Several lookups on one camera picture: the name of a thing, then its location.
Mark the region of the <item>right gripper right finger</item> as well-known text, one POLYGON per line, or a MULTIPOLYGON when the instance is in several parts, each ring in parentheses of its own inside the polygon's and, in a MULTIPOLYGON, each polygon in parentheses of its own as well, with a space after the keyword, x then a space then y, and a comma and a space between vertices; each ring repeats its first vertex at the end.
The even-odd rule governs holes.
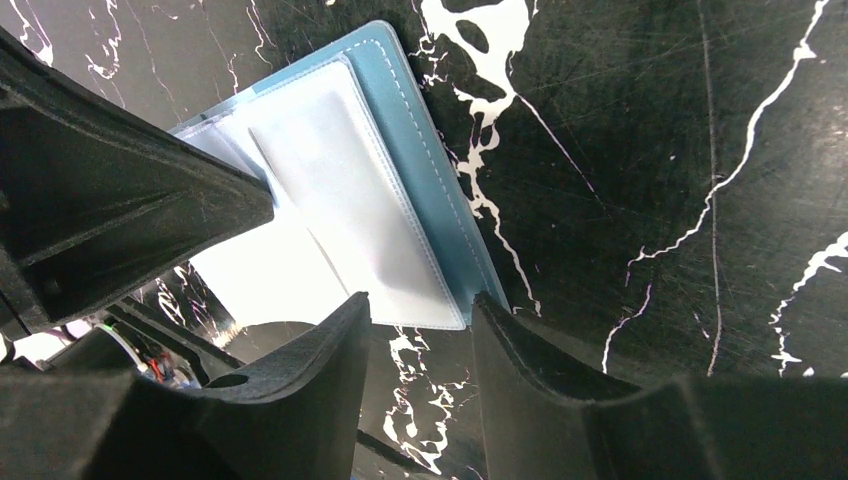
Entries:
POLYGON ((642 388, 476 295, 472 344, 492 479, 843 479, 847 383, 681 376, 642 388))

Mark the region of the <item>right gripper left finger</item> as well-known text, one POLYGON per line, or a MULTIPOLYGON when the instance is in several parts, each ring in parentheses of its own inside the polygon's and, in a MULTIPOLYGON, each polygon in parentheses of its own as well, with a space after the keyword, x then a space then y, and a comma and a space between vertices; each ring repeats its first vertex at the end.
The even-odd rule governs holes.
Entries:
POLYGON ((201 389, 131 370, 1 371, 5 479, 347 479, 368 295, 201 389))

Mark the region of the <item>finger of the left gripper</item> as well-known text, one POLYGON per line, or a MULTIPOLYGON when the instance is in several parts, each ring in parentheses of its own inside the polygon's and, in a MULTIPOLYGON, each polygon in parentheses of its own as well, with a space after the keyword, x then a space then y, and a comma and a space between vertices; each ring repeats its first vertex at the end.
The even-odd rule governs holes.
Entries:
POLYGON ((99 312, 270 221, 264 183, 1 36, 1 332, 99 312))

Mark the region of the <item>blue card holder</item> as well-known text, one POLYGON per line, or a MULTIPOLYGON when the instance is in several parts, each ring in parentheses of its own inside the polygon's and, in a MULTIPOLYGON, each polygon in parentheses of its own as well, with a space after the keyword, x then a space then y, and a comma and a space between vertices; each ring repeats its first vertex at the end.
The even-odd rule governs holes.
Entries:
POLYGON ((243 325, 321 323, 364 292, 374 323, 462 330, 506 302, 394 29, 372 21, 174 130, 257 179, 272 220, 192 266, 243 325))

